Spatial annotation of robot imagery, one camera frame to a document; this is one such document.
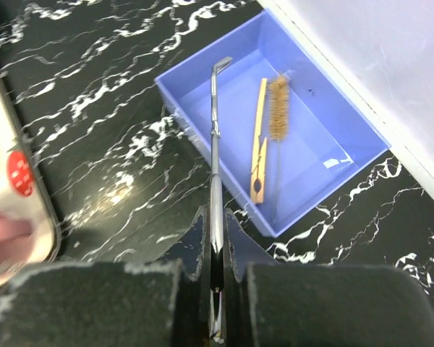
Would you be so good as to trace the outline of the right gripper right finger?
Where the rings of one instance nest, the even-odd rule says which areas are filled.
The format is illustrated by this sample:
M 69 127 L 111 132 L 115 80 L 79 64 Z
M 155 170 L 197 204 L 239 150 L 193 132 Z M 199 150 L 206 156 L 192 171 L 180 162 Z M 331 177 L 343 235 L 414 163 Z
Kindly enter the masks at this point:
M 224 213 L 227 346 L 434 346 L 419 283 L 385 265 L 275 261 Z

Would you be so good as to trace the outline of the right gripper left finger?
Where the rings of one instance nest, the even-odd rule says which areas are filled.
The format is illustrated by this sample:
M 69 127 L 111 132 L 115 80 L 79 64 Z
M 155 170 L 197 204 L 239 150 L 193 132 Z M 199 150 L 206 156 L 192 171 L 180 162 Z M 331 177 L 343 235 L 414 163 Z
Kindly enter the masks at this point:
M 200 208 L 154 262 L 29 265 L 0 295 L 0 346 L 205 346 Z

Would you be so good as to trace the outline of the metal crucible tongs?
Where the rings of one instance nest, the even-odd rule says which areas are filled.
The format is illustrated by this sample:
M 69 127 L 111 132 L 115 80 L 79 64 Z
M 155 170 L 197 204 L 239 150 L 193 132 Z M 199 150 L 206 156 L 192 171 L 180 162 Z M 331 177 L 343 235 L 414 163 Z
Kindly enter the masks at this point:
M 210 338 L 220 338 L 223 319 L 224 289 L 224 206 L 219 162 L 218 81 L 217 76 L 232 61 L 227 56 L 215 63 L 210 76 L 211 96 L 211 177 L 210 177 Z

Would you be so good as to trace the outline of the wooden test tube clamp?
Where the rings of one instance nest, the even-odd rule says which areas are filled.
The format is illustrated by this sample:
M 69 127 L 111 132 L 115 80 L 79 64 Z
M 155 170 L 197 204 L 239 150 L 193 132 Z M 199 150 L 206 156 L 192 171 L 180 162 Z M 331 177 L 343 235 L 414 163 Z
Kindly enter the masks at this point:
M 258 94 L 258 103 L 255 114 L 254 139 L 252 144 L 252 165 L 250 176 L 250 198 L 255 205 L 264 202 L 265 194 L 265 164 L 267 157 L 267 138 L 260 140 L 265 108 L 267 78 L 262 78 Z

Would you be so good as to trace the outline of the test tube brush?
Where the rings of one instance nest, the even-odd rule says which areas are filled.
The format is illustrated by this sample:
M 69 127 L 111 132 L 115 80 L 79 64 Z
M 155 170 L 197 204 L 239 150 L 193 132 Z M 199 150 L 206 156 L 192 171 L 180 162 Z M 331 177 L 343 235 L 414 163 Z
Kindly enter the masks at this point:
M 281 142 L 286 138 L 289 121 L 289 80 L 280 74 L 269 84 L 269 135 L 276 144 L 276 176 L 273 190 L 273 219 L 276 218 L 281 180 Z

